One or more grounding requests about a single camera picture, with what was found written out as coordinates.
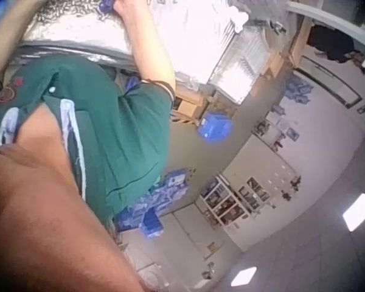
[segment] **green t-shirt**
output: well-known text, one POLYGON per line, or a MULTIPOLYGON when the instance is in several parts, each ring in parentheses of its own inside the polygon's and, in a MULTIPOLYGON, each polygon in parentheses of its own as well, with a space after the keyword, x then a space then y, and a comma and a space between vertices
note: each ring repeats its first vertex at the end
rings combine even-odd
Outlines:
POLYGON ((152 82, 122 94, 84 58, 41 58, 0 88, 0 145, 14 142, 23 122, 45 103, 61 128, 80 195, 105 223, 162 171, 173 95, 152 82))

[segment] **logo on shirt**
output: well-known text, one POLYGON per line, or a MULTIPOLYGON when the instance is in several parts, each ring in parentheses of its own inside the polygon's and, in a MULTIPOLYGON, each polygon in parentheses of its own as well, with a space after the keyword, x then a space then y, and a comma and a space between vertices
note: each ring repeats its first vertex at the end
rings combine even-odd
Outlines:
POLYGON ((0 103, 9 102, 15 98, 15 90, 6 86, 0 91, 0 103))
POLYGON ((13 100, 16 96, 14 88, 20 87, 22 85, 23 85, 23 77, 15 76, 11 84, 4 87, 0 91, 0 103, 5 103, 13 100))

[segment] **blue plastic bin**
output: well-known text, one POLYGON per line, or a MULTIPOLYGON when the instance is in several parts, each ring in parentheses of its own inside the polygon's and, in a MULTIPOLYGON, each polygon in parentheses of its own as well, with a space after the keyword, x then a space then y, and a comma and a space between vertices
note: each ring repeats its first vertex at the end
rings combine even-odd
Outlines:
POLYGON ((221 113, 207 113, 201 120, 199 134, 209 142, 224 140, 231 132, 233 121, 221 113))
POLYGON ((154 208, 146 212, 143 222, 139 224, 139 229, 147 238, 162 234, 164 227, 159 221, 154 208))

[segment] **red emblem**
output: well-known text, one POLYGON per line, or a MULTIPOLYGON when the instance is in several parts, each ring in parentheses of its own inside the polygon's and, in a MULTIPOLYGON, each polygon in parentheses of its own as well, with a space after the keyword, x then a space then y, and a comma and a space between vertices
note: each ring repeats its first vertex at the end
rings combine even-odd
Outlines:
POLYGON ((22 86, 23 85, 23 77, 15 77, 14 81, 13 81, 13 84, 16 86, 16 87, 19 87, 19 86, 22 86))
POLYGON ((0 91, 0 103, 9 102, 15 98, 15 91, 11 87, 4 87, 0 91))

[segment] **ceiling light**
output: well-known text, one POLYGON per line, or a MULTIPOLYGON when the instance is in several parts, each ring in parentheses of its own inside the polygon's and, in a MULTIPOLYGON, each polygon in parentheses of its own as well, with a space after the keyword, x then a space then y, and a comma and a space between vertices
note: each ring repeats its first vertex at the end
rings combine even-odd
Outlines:
POLYGON ((257 271, 256 267, 244 269, 240 271, 237 276, 231 282, 231 287, 246 285, 250 282, 251 278, 253 278, 254 273, 257 271))
POLYGON ((347 228, 352 232, 365 220, 365 194, 361 196, 343 213, 347 228))

